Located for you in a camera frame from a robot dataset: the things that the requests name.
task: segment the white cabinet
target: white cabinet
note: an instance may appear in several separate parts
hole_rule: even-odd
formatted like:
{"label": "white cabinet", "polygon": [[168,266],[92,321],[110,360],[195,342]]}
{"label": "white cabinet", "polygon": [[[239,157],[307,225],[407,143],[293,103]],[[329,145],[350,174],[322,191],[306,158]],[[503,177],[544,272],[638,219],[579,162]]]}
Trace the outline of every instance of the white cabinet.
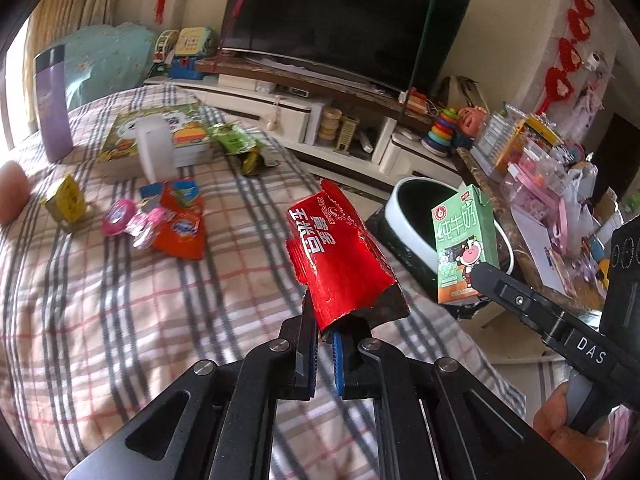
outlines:
{"label": "white cabinet", "polygon": [[[145,84],[160,84],[166,78],[151,78]],[[305,139],[306,126],[311,113],[311,105],[296,97],[281,97],[276,105],[276,96],[262,92],[219,86],[207,79],[191,81],[188,79],[172,79],[170,81],[181,88],[191,91],[207,105],[220,108],[239,117],[257,121],[267,125],[276,120],[276,127],[270,131],[275,137],[302,142]]]}
{"label": "white cabinet", "polygon": [[440,158],[425,149],[419,141],[409,140],[395,132],[380,161],[380,171],[392,178],[404,178],[414,172],[459,187],[462,179],[448,158]]}

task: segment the toy cash register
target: toy cash register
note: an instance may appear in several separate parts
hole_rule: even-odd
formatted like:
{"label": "toy cash register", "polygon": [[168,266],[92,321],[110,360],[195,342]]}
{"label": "toy cash register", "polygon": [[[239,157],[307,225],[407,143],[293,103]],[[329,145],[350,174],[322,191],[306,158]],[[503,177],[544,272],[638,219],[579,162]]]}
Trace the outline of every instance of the toy cash register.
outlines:
{"label": "toy cash register", "polygon": [[175,55],[169,69],[169,77],[178,79],[204,78],[204,72],[196,70],[196,61],[210,56],[216,46],[216,33],[209,27],[184,28],[175,45]]}

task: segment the egg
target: egg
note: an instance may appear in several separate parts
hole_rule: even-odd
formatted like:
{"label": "egg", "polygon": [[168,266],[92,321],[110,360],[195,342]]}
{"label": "egg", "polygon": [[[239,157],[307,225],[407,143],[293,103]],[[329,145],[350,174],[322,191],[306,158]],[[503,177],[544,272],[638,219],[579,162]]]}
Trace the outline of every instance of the egg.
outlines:
{"label": "egg", "polygon": [[20,216],[30,195],[29,179],[17,162],[9,160],[0,168],[0,226]]}

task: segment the human hand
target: human hand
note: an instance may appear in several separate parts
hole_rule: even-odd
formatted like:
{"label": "human hand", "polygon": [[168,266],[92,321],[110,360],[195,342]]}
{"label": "human hand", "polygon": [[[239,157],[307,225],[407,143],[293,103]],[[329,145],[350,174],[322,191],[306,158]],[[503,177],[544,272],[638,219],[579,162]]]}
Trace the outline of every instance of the human hand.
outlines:
{"label": "human hand", "polygon": [[595,437],[584,436],[566,426],[568,384],[560,384],[536,413],[533,429],[574,464],[587,480],[594,480],[607,461],[609,421],[602,425]]}

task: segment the tv stand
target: tv stand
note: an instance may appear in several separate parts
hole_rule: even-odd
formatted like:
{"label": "tv stand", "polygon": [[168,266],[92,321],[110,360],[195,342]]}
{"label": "tv stand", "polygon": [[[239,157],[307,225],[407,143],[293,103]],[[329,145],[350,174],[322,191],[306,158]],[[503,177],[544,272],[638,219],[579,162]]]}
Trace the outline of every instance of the tv stand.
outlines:
{"label": "tv stand", "polygon": [[283,59],[282,61],[279,61],[277,59],[271,59],[271,56],[262,56],[261,58],[251,56],[247,59],[262,66],[277,68],[280,70],[284,70],[285,72],[313,77],[316,79],[322,79],[324,81],[332,81],[334,83],[350,86],[352,88],[359,88],[360,90],[371,92],[373,94],[385,94],[384,92],[376,91],[376,86],[363,77],[348,72],[342,72],[341,70],[325,65],[294,59]]}
{"label": "tv stand", "polygon": [[[402,105],[391,97],[309,75],[261,65],[243,57],[221,56],[215,71],[213,70],[213,65],[213,58],[202,59],[196,63],[196,69],[207,74],[234,75],[268,81],[282,86],[293,86],[313,94],[331,97],[353,106],[368,108],[393,120],[397,120],[402,111]],[[428,132],[432,122],[430,117],[407,110],[399,124],[419,132]]]}
{"label": "tv stand", "polygon": [[[197,63],[199,70],[212,73],[212,59]],[[283,86],[305,89],[315,95],[336,99],[344,104],[367,108],[382,115],[383,120],[371,160],[336,153],[332,148],[303,142],[312,100],[293,96],[277,96],[262,92],[220,86],[215,78],[203,81],[167,79],[157,76],[145,85],[170,81],[193,92],[201,101],[228,112],[262,130],[273,117],[274,103],[280,100],[280,124],[271,132],[280,143],[295,152],[297,158],[320,170],[338,173],[343,177],[389,192],[402,178],[420,174],[457,187],[462,179],[448,158],[439,158],[428,152],[419,141],[407,139],[395,131],[401,105],[389,98],[361,89],[262,66],[239,57],[223,57],[216,73],[254,80],[273,82]],[[400,124],[425,132],[431,127],[431,118],[413,112],[401,119]]]}

